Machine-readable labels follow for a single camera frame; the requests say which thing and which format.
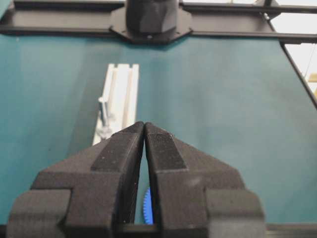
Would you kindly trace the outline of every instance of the teal tabletop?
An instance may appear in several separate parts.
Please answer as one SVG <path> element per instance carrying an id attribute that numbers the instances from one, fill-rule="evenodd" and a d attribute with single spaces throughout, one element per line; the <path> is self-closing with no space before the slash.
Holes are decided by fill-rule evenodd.
<path id="1" fill-rule="evenodd" d="M 137 120 L 236 167 L 267 222 L 317 222 L 317 110 L 278 41 L 0 35 L 0 52 L 0 224 L 39 170 L 91 145 L 109 63 L 140 65 Z M 143 158 L 136 223 L 148 186 Z"/>

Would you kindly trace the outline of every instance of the textured black plastic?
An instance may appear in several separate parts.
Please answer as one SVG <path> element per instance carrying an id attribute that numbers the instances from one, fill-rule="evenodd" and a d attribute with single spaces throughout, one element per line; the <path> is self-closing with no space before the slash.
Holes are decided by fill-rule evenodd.
<path id="1" fill-rule="evenodd" d="M 210 216 L 205 191 L 229 190 L 231 194 L 246 191 L 239 172 L 151 123 L 145 125 L 145 143 L 153 216 L 162 236 L 209 237 Z M 221 212 L 227 219 L 226 210 Z"/>
<path id="2" fill-rule="evenodd" d="M 126 25 L 140 33 L 163 33 L 177 25 L 177 0 L 127 0 Z"/>
<path id="3" fill-rule="evenodd" d="M 134 221 L 143 123 L 41 171 L 32 189 L 71 189 L 68 232 L 112 236 L 114 223 Z"/>

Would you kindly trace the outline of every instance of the black metal bar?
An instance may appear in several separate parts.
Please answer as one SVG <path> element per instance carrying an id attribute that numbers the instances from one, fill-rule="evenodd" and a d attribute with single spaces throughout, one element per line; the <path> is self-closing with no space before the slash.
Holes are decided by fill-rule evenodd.
<path id="1" fill-rule="evenodd" d="M 5 238 L 6 225 L 0 225 L 0 238 Z"/>
<path id="2" fill-rule="evenodd" d="M 124 6 L 124 1 L 104 0 L 14 0 L 15 8 L 71 8 L 115 10 Z"/>
<path id="3" fill-rule="evenodd" d="M 157 225 L 121 224 L 116 226 L 116 238 L 160 238 Z"/>
<path id="4" fill-rule="evenodd" d="M 264 39 L 277 39 L 285 44 L 317 43 L 317 34 L 289 34 L 289 33 L 262 33 L 262 32 L 201 32 L 193 31 L 194 36 L 217 36 L 217 37 L 260 37 Z"/>
<path id="5" fill-rule="evenodd" d="M 265 13 L 313 13 L 317 14 L 317 7 L 314 6 L 256 6 L 256 5 L 220 5 L 220 4 L 183 4 L 185 11 L 207 11 L 207 12 L 265 12 Z"/>
<path id="6" fill-rule="evenodd" d="M 285 54 L 286 54 L 288 60 L 290 61 L 291 65 L 293 66 L 293 68 L 294 68 L 294 70 L 295 70 L 297 76 L 299 77 L 299 79 L 300 79 L 300 81 L 301 81 L 303 87 L 305 88 L 306 92 L 308 93 L 308 96 L 309 96 L 310 99 L 312 100 L 313 105 L 315 106 L 315 108 L 316 108 L 316 110 L 317 110 L 317 100 L 316 100 L 316 98 L 315 98 L 313 92 L 310 90 L 310 88 L 309 88 L 309 86 L 308 86 L 308 84 L 307 84 L 305 78 L 303 77 L 302 73 L 300 72 L 300 70 L 299 70 L 298 67 L 296 66 L 295 62 L 293 61 L 291 55 L 289 54 L 288 50 L 287 50 L 286 47 L 285 47 L 285 44 L 283 44 L 283 43 L 280 43 L 280 44 L 281 44 L 281 47 L 282 47 L 282 49 L 284 50 L 284 52 L 285 52 Z M 317 237 L 317 224 L 311 225 L 310 228 L 314 230 L 314 232 L 315 232 L 315 237 Z"/>
<path id="7" fill-rule="evenodd" d="M 0 225 L 0 238 L 5 238 L 6 225 Z M 116 226 L 116 238 L 159 238 L 157 225 L 120 224 Z M 315 238 L 317 223 L 267 224 L 266 238 Z"/>

